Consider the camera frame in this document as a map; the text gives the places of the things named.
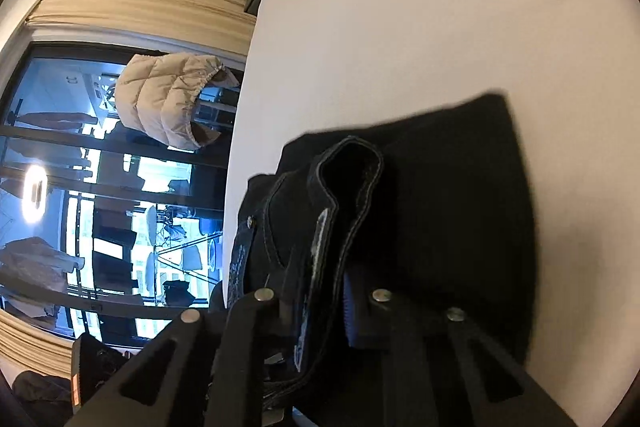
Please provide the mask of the black denim pants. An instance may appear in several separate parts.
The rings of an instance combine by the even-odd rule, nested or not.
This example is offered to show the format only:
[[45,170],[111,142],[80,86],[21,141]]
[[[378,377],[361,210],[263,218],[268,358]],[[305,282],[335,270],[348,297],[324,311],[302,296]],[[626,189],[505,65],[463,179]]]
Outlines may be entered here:
[[506,99],[370,128],[307,133],[253,176],[238,213],[227,301],[270,288],[262,408],[351,426],[344,280],[461,309],[524,367],[537,275],[535,219]]

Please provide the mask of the dark framed window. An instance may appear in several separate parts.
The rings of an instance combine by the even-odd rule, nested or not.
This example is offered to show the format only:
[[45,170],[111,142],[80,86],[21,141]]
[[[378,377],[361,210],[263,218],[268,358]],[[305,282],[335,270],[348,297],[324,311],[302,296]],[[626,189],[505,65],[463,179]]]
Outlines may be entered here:
[[134,50],[32,43],[1,92],[1,306],[66,338],[139,347],[221,279],[238,87],[206,88],[199,150],[127,128],[116,81]]

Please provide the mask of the beige puffer vest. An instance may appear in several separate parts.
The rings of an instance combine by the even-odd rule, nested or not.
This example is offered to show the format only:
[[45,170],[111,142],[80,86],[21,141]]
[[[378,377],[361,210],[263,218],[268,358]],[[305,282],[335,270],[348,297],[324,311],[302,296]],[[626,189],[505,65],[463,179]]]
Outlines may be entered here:
[[178,150],[195,152],[220,132],[195,120],[206,88],[237,88],[240,82],[218,57],[191,53],[135,55],[115,84],[122,124]]

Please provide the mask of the white bed sheet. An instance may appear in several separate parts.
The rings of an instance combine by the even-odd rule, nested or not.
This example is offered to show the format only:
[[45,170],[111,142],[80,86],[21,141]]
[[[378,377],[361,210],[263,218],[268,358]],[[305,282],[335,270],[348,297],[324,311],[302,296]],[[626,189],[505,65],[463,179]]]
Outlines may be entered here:
[[300,134],[498,88],[533,181],[540,293],[528,367],[600,426],[639,368],[638,0],[262,0],[233,132],[224,234]]

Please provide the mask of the beige curtain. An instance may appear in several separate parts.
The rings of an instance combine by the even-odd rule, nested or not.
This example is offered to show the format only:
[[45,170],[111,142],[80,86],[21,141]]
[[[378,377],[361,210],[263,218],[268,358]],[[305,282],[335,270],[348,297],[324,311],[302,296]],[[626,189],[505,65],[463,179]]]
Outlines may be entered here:
[[240,0],[40,0],[27,23],[128,31],[245,56],[255,17]]

